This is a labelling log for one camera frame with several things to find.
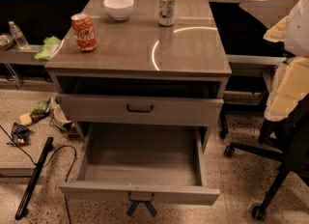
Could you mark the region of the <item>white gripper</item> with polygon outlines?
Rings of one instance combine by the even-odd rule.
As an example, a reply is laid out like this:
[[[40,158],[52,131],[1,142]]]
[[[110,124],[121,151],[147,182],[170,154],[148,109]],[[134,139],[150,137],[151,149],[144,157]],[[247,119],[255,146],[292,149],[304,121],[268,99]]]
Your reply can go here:
[[[264,116],[272,122],[287,118],[309,94],[308,19],[282,18],[264,34],[268,42],[283,42],[293,54],[276,68]]]

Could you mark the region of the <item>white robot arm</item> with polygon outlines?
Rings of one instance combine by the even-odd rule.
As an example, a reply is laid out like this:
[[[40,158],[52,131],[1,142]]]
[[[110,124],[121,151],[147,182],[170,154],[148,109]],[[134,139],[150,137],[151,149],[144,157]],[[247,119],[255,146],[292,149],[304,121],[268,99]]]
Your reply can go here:
[[[299,0],[290,13],[264,34],[269,42],[283,42],[293,54],[276,69],[265,118],[279,122],[309,94],[309,0]]]

